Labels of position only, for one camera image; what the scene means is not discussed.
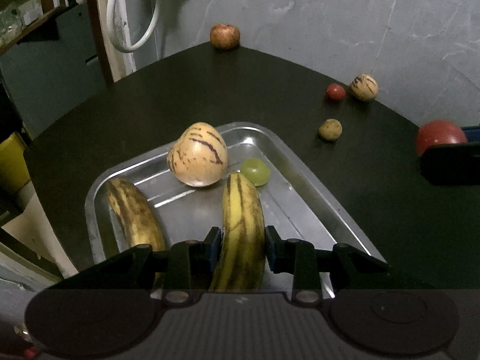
table top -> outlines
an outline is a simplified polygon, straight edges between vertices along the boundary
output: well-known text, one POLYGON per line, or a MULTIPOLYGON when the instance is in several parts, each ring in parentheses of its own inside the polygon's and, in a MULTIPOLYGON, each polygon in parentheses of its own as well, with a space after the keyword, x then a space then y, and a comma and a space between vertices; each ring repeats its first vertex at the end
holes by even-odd
POLYGON ((205 43, 120 80, 66 114, 25 152, 35 190, 78 269, 93 264, 83 205, 108 168, 176 140, 192 123, 260 124, 316 174, 398 269, 442 288, 480 287, 480 187, 434 187, 419 173, 418 128, 379 102, 324 101, 333 79, 205 43), (336 143, 317 130, 343 125, 336 143))

banana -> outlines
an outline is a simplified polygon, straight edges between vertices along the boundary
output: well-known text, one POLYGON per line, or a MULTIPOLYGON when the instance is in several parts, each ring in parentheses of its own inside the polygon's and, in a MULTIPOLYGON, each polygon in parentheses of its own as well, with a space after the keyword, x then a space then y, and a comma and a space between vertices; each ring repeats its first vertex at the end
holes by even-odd
POLYGON ((255 186, 232 172, 223 191, 223 246, 210 291, 258 290, 265 268, 265 228, 255 186))
POLYGON ((129 247, 150 244, 154 251, 165 250, 162 229, 146 197, 135 185, 121 178, 113 178, 106 182, 106 193, 129 247))

stainless steel tray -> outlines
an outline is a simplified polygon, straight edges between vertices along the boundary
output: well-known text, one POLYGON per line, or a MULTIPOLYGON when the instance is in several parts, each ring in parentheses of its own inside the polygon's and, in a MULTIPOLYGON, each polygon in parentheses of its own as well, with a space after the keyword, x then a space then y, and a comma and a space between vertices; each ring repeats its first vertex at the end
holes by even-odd
MULTIPOLYGON (((270 181, 258 189, 265 225, 273 225, 283 239, 299 238, 317 249, 331 250, 345 242, 383 259, 375 246, 340 203, 280 138, 251 123, 217 128, 229 149, 227 172, 242 161, 261 158, 271 169, 270 181)), ((95 263, 126 250, 120 225, 107 202, 105 182, 121 176, 135 183, 148 198, 170 244, 203 239, 212 226, 222 226, 225 177, 213 186, 188 187, 169 170, 167 153, 173 142, 121 163, 93 183, 85 201, 85 215, 95 263)), ((321 274, 324 297, 333 296, 327 274, 321 274)), ((290 291, 291 274, 273 274, 265 266, 264 291, 290 291)))

white hose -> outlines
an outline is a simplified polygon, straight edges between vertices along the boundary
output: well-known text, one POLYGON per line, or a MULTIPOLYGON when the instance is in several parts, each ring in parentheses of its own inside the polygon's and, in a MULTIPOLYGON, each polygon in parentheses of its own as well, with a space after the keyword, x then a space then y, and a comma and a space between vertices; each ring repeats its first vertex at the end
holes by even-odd
POLYGON ((152 35, 155 26, 158 23, 158 17, 160 16, 160 0, 155 0, 155 9, 152 16, 152 21, 145 31, 145 34, 140 38, 140 40, 133 44, 132 46, 125 46, 123 45, 117 37, 117 33, 115 32, 115 4, 117 0, 108 0, 106 3, 106 28, 109 32, 109 39, 112 42, 112 45, 121 53, 131 53, 136 49, 142 47, 145 42, 150 38, 152 35))

yellow container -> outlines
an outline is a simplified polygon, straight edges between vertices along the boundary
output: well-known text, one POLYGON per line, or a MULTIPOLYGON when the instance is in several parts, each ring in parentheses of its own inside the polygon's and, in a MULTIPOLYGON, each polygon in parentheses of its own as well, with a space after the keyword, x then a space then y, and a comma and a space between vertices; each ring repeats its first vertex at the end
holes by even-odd
POLYGON ((25 142, 18 132, 0 143, 0 187, 11 195, 15 195, 30 181, 23 159, 25 148, 25 142))

